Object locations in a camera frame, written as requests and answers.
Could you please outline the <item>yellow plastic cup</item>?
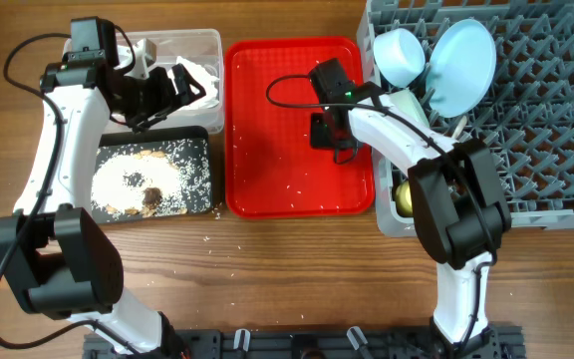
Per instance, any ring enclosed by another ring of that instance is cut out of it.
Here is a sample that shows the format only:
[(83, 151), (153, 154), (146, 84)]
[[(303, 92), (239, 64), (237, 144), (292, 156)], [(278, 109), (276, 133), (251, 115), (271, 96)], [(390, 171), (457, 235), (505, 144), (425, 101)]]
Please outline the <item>yellow plastic cup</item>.
[(410, 184), (403, 181), (394, 192), (397, 213), (402, 217), (413, 216), (413, 203)]

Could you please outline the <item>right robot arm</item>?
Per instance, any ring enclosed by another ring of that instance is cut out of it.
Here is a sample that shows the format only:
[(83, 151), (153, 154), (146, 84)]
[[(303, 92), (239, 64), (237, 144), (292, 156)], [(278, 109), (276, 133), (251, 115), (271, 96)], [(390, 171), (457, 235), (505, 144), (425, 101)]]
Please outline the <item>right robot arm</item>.
[(444, 349), (463, 356), (487, 332), (487, 275), (511, 218), (487, 145), (432, 131), (372, 82), (355, 84), (331, 59), (308, 74), (328, 143), (340, 150), (366, 144), (409, 184), (418, 239), (436, 263), (437, 305), (431, 324)]

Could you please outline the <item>mint green bowl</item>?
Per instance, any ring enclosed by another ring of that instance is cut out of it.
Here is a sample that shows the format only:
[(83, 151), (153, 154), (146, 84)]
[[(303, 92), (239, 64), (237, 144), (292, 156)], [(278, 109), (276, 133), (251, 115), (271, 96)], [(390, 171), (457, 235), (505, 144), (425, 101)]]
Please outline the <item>mint green bowl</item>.
[(409, 118), (425, 127), (429, 127), (429, 121), (417, 97), (409, 90), (403, 89), (390, 94), (392, 103)]

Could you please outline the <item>white plastic spoon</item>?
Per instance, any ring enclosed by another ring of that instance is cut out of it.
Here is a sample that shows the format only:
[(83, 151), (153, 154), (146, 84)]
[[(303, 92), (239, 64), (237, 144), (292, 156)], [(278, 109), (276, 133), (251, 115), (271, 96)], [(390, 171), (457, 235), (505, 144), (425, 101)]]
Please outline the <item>white plastic spoon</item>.
[(468, 119), (467, 119), (467, 115), (463, 115), (459, 121), (457, 122), (457, 125), (455, 127), (455, 129), (453, 130), (451, 137), (454, 140), (458, 140), (459, 137), (461, 136), (465, 126), (467, 125)]

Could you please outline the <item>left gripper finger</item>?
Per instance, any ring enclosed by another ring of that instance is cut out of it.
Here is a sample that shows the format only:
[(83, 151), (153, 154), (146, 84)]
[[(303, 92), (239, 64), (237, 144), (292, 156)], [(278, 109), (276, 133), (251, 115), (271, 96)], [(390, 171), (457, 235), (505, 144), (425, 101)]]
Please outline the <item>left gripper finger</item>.
[(177, 108), (182, 108), (202, 99), (206, 91), (181, 64), (176, 64), (172, 68), (173, 83), (176, 88), (176, 95), (173, 104)]
[(147, 114), (145, 112), (137, 113), (136, 115), (130, 117), (130, 129), (133, 133), (146, 132), (152, 126), (166, 120), (167, 117), (176, 110), (177, 107), (170, 106), (151, 114)]

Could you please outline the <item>large light blue plate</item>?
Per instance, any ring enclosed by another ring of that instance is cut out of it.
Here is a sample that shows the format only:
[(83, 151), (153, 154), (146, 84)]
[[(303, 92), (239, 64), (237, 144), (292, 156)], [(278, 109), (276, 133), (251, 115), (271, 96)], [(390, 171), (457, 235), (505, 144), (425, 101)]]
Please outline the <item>large light blue plate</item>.
[(485, 26), (464, 19), (448, 28), (430, 56), (429, 104), (444, 118), (465, 114), (483, 99), (496, 68), (494, 40)]

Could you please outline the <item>small light blue bowl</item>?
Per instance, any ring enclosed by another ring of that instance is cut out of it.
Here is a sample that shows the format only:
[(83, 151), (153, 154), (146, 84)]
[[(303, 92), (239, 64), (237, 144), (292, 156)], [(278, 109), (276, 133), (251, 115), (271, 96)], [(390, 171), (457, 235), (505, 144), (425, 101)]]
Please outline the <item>small light blue bowl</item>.
[(403, 28), (375, 38), (374, 58), (380, 73), (398, 88), (407, 87), (423, 72), (426, 64), (421, 42), (411, 31)]

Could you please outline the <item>white napkin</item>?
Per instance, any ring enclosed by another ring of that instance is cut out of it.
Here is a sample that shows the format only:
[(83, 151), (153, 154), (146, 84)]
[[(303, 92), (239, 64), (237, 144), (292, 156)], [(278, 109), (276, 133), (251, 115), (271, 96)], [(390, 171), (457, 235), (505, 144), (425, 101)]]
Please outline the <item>white napkin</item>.
[(182, 65), (205, 90), (205, 96), (194, 101), (193, 103), (182, 107), (183, 111), (193, 111), (210, 109), (216, 107), (219, 104), (218, 101), (218, 90), (216, 84), (218, 78), (207, 72), (207, 70), (199, 64), (196, 64), (188, 59), (181, 56), (176, 58), (176, 63)]

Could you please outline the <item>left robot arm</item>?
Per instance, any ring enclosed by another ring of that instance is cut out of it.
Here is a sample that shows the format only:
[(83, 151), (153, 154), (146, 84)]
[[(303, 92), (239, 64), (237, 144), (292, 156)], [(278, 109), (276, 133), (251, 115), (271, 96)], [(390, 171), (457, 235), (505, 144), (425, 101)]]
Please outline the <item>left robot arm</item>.
[[(92, 181), (108, 122), (122, 116), (142, 133), (205, 90), (179, 64), (145, 75), (122, 65), (123, 34), (99, 17), (73, 20), (70, 51), (33, 89), (42, 133), (26, 186), (0, 217), (0, 284), (24, 312), (60, 320), (65, 331), (87, 327), (117, 354), (185, 358), (189, 348), (166, 316), (125, 287), (120, 254), (91, 215)], [(0, 346), (8, 346), (1, 335)]]

